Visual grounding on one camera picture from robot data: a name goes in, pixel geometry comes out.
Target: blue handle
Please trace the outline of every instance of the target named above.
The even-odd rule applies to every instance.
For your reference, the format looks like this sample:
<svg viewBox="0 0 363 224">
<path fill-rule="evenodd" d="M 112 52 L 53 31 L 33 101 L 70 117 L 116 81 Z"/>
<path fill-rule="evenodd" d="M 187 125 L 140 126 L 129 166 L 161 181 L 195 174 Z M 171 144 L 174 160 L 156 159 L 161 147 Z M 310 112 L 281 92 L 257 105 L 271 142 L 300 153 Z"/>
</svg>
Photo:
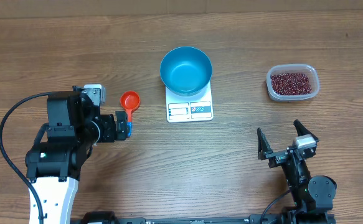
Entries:
<svg viewBox="0 0 363 224">
<path fill-rule="evenodd" d="M 132 124 L 132 122 L 127 122 L 127 127 L 128 127 L 128 132 L 127 132 L 127 138 L 130 138 L 130 136 L 131 136 L 131 130 L 132 130 L 132 128 L 133 128 L 133 124 Z"/>
</svg>

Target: bowl of beans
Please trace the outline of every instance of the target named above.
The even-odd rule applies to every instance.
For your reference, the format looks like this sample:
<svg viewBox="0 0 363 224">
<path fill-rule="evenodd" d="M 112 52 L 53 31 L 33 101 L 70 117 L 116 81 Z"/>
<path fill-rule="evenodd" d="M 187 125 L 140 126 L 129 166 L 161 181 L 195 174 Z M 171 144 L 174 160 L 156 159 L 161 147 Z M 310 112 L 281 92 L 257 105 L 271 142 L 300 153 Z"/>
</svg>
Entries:
<svg viewBox="0 0 363 224">
<path fill-rule="evenodd" d="M 317 71 L 306 64 L 277 65 L 267 73 L 268 94 L 275 101 L 307 100 L 317 95 Z"/>
</svg>

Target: white plastic box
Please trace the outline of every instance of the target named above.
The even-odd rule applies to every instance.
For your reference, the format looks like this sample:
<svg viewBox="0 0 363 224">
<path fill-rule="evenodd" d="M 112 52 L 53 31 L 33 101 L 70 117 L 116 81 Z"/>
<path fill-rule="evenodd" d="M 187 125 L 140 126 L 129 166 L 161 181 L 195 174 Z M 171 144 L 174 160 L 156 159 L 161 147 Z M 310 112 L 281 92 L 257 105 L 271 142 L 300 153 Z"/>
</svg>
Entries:
<svg viewBox="0 0 363 224">
<path fill-rule="evenodd" d="M 309 77 L 311 85 L 311 93 L 305 95 L 279 95 L 275 93 L 273 85 L 271 84 L 271 75 L 277 75 L 281 73 L 304 73 Z M 272 100 L 275 101 L 296 101 L 307 100 L 317 95 L 319 91 L 319 79 L 317 71 L 310 65 L 306 64 L 289 64 L 289 65 L 277 65 L 274 66 L 267 73 L 267 89 L 268 94 Z"/>
</svg>

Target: red spoon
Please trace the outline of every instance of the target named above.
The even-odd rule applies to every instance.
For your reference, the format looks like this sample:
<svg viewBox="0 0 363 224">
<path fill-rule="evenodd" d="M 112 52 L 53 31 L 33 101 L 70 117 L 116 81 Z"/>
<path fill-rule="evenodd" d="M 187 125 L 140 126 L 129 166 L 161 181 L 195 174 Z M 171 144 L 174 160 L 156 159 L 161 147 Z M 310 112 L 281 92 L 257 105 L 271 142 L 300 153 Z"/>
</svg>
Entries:
<svg viewBox="0 0 363 224">
<path fill-rule="evenodd" d="M 135 91 L 127 91 L 125 92 L 121 98 L 120 98 L 120 104 L 123 107 L 123 109 L 126 110 L 127 117 L 128 117 L 128 132 L 127 132 L 127 138 L 130 138 L 131 136 L 131 130 L 133 128 L 133 117 L 132 113 L 137 110 L 140 103 L 139 95 Z"/>
</svg>

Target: bowl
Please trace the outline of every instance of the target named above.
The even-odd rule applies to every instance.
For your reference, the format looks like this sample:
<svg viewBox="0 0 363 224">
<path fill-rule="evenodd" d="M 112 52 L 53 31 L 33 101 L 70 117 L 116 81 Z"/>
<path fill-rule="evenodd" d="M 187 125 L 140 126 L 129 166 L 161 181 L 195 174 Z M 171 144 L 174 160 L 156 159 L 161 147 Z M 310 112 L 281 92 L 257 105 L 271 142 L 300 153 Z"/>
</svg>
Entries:
<svg viewBox="0 0 363 224">
<path fill-rule="evenodd" d="M 175 94 L 192 96 L 200 92 L 212 78 L 212 63 L 195 47 L 178 47 L 167 53 L 161 62 L 163 83 Z"/>
<path fill-rule="evenodd" d="M 309 78 L 309 84 L 311 86 L 311 93 L 304 95 L 281 95 L 275 92 L 273 85 L 271 84 L 271 76 L 282 73 L 304 73 Z M 268 94 L 272 100 L 275 101 L 297 101 L 308 100 L 318 94 L 319 91 L 319 79 L 317 71 L 310 65 L 306 64 L 288 64 L 274 66 L 267 73 L 266 77 Z"/>
</svg>

